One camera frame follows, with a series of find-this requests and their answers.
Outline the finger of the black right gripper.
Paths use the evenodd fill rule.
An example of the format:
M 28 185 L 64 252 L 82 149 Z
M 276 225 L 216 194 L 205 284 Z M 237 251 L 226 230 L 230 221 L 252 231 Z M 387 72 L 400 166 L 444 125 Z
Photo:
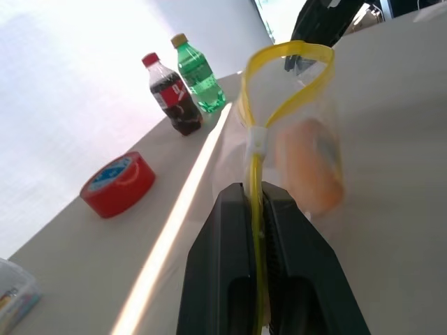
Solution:
M 303 73 L 316 62 L 312 59 L 304 58 L 300 55 L 287 56 L 284 64 L 284 70 L 287 72 Z

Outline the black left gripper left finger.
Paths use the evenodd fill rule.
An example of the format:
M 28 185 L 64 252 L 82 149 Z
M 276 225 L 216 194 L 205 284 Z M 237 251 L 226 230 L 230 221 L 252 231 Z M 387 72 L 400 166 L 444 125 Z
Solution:
M 252 334 L 256 266 L 240 183 L 223 189 L 189 251 L 177 334 Z

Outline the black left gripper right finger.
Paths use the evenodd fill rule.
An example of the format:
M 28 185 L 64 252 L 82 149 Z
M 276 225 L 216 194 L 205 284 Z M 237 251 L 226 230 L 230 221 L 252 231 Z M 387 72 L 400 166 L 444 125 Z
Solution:
M 342 266 L 289 193 L 264 182 L 271 334 L 368 334 Z

